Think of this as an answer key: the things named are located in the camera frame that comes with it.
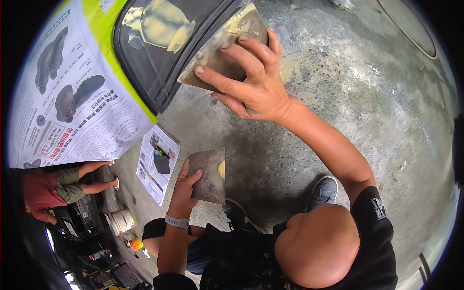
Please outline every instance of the speckled concrete floor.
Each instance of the speckled concrete floor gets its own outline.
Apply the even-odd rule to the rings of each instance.
[[[265,24],[281,39],[282,77],[289,93],[346,135],[371,164],[395,229],[398,288],[417,288],[419,254],[426,248],[434,252],[433,267],[456,203],[454,79],[437,42],[438,59],[430,60],[381,13],[377,1],[353,2],[355,8],[341,11],[325,0],[255,1]],[[227,196],[270,232],[303,208],[305,187],[328,171],[286,129],[241,121],[209,93],[182,85],[158,116],[159,124],[181,144],[181,161],[193,152],[226,147]],[[140,142],[116,161],[111,174],[123,182],[123,202],[141,225],[134,230],[141,237],[145,223],[164,216],[174,181],[157,206],[135,176],[139,150]],[[348,207],[343,190],[336,202]],[[228,230],[216,204],[197,206],[191,221]],[[153,269],[145,269],[147,275],[156,274],[154,262]]]

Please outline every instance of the hand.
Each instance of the hand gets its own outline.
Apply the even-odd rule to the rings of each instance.
[[[268,28],[269,47],[259,40],[240,36],[240,45],[224,42],[221,51],[245,71],[247,80],[239,82],[224,77],[202,65],[195,74],[219,91],[211,96],[220,100],[241,119],[268,120],[279,123],[291,111],[292,96],[285,90],[279,73],[282,48],[277,34]]]
[[[200,179],[203,172],[198,169],[194,174],[188,176],[188,158],[185,159],[184,165],[179,172],[177,181],[174,186],[173,197],[169,204],[168,214],[175,219],[188,219],[192,208],[198,200],[191,198],[192,185]]]

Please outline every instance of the watch strap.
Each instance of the watch strap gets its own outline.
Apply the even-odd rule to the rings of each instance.
[[[164,218],[164,221],[168,225],[179,227],[179,228],[182,228],[182,229],[188,229],[188,224],[190,222],[189,219],[175,219],[173,217],[170,217],[167,212],[166,212],[166,216]]]

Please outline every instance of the shoe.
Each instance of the shoe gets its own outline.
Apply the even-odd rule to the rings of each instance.
[[[118,177],[116,177],[115,179],[117,180],[117,185],[115,186],[115,190],[119,190],[119,186],[121,185],[121,183],[119,182]]]
[[[37,75],[35,76],[35,86],[40,94],[45,94],[48,83],[48,68],[52,58],[53,42],[50,42],[42,51],[37,61]]]
[[[91,76],[81,83],[74,94],[74,103],[79,108],[90,96],[92,96],[105,83],[105,78],[100,75]]]
[[[304,212],[309,213],[311,210],[324,203],[334,203],[335,197],[337,197],[337,192],[337,179],[331,175],[322,177],[316,183],[311,195],[308,197],[308,205]]]
[[[266,233],[265,230],[252,223],[246,215],[243,207],[233,199],[226,199],[226,204],[222,205],[222,209],[229,218],[229,228],[234,230],[244,230],[247,232]]]
[[[65,86],[58,93],[55,101],[55,108],[57,109],[58,121],[66,123],[72,122],[72,117],[76,113],[76,106],[74,105],[73,89],[70,84]]]
[[[63,63],[63,47],[66,36],[68,36],[67,26],[58,33],[53,41],[53,51],[50,59],[50,67],[48,68],[48,75],[51,79],[55,79],[57,77],[57,71]]]

